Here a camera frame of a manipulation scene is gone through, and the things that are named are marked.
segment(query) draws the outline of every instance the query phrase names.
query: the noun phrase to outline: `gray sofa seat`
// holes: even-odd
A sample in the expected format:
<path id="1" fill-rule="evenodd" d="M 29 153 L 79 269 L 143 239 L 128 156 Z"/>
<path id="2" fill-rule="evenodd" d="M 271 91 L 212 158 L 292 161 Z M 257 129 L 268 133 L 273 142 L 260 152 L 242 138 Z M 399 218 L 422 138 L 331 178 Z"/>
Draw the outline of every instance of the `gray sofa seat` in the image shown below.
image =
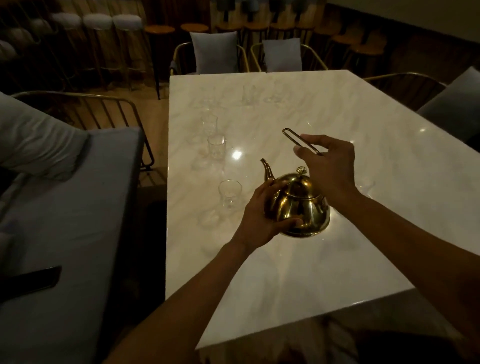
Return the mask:
<path id="1" fill-rule="evenodd" d="M 144 145 L 138 128 L 91 131 L 66 182 L 27 179 L 0 231 L 15 234 L 5 270 L 62 266 L 53 289 L 0 307 L 0 362 L 91 363 Z"/>

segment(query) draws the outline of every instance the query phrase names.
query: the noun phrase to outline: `marble table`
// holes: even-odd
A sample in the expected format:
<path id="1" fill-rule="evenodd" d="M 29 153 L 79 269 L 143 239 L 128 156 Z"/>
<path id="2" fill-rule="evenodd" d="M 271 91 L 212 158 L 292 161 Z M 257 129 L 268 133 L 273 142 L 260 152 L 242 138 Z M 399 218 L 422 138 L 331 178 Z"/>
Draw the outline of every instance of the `marble table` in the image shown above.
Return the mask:
<path id="1" fill-rule="evenodd" d="M 257 104 L 241 105 L 244 85 Z M 223 162 L 207 158 L 200 90 L 215 86 Z M 282 103 L 268 104 L 274 87 Z M 480 155 L 349 71 L 175 76 L 170 81 L 166 296 L 227 243 L 242 211 L 217 215 L 221 181 L 243 186 L 243 203 L 263 182 L 265 158 L 279 177 L 304 162 L 283 134 L 327 134 L 354 143 L 357 185 L 436 236 L 480 255 Z M 334 209 L 308 239 L 276 236 L 233 279 L 198 347 L 331 312 L 412 288 Z"/>

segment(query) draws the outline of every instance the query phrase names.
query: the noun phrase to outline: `wooden floor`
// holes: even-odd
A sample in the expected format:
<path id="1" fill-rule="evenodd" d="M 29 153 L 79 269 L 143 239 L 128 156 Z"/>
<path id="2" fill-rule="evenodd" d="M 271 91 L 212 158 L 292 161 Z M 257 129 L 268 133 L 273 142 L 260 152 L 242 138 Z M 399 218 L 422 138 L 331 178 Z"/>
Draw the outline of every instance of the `wooden floor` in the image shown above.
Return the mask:
<path id="1" fill-rule="evenodd" d="M 165 185 L 168 170 L 168 87 L 163 88 L 160 101 L 155 89 L 145 85 L 137 85 L 132 92 L 116 88 L 90 93 L 125 98 L 136 105 L 155 159 L 155 171 L 141 173 L 139 187 Z M 108 127 L 109 121 L 101 104 L 92 102 L 90 105 L 97 122 L 102 127 Z M 115 124 L 120 120 L 121 125 L 122 116 L 115 114 L 115 107 L 108 106 L 108 110 Z M 133 112 L 127 107 L 124 109 L 126 118 L 135 121 Z M 81 117 L 88 119 L 87 113 L 88 110 L 82 109 Z M 96 127 L 91 120 L 88 125 Z M 148 161 L 146 152 L 144 161 Z M 461 335 L 416 290 L 202 348 L 199 356 L 202 363 L 211 364 L 270 364 L 279 361 L 295 364 L 356 363 L 356 343 L 361 333 L 366 331 L 444 339 L 446 345 L 452 344 L 460 356 L 472 357 Z M 401 344 L 398 350 L 404 351 Z M 388 358 L 384 358 L 384 362 L 389 362 Z"/>

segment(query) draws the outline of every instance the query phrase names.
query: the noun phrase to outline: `teapot handle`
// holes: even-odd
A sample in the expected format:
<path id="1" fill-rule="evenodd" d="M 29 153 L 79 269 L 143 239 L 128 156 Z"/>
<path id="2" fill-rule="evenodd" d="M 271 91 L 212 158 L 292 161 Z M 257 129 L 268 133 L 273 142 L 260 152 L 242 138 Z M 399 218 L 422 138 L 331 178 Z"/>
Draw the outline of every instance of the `teapot handle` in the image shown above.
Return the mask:
<path id="1" fill-rule="evenodd" d="M 294 132 L 293 130 L 289 129 L 289 128 L 285 128 L 282 130 L 282 133 L 285 134 L 285 136 L 290 139 L 292 142 L 294 142 L 296 145 L 298 146 L 302 146 L 299 142 L 297 142 L 295 139 L 293 139 L 290 135 L 287 134 L 287 131 L 288 132 L 291 132 L 293 135 L 295 135 L 297 138 L 299 138 L 302 142 L 304 142 L 306 145 L 308 145 L 316 155 L 319 155 L 321 156 L 322 153 L 320 153 L 317 148 L 315 148 L 313 145 L 311 145 L 309 142 L 307 142 L 305 139 L 303 139 L 300 135 L 298 135 L 296 132 Z"/>

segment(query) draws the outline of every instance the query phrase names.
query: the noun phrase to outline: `metal kettle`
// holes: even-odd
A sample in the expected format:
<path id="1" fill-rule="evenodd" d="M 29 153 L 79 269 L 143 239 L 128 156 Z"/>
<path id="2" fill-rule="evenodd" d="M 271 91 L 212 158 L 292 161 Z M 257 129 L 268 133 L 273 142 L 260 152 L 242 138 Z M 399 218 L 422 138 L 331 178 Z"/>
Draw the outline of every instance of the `metal kettle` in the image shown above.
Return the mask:
<path id="1" fill-rule="evenodd" d="M 283 134 L 295 144 L 300 146 L 286 131 L 293 133 L 317 154 L 320 154 L 315 147 L 303 140 L 294 131 L 284 129 Z M 265 168 L 265 181 L 274 178 L 267 161 L 261 159 L 261 162 Z M 307 169 L 305 167 L 298 167 L 296 173 L 285 174 L 277 178 L 276 182 L 287 181 L 288 183 L 265 206 L 265 215 L 274 221 L 283 221 L 288 218 L 303 220 L 301 226 L 294 226 L 285 232 L 285 235 L 295 238 L 314 236 L 325 230 L 330 222 L 330 206 L 325 197 L 315 191 L 312 180 L 306 173 Z"/>

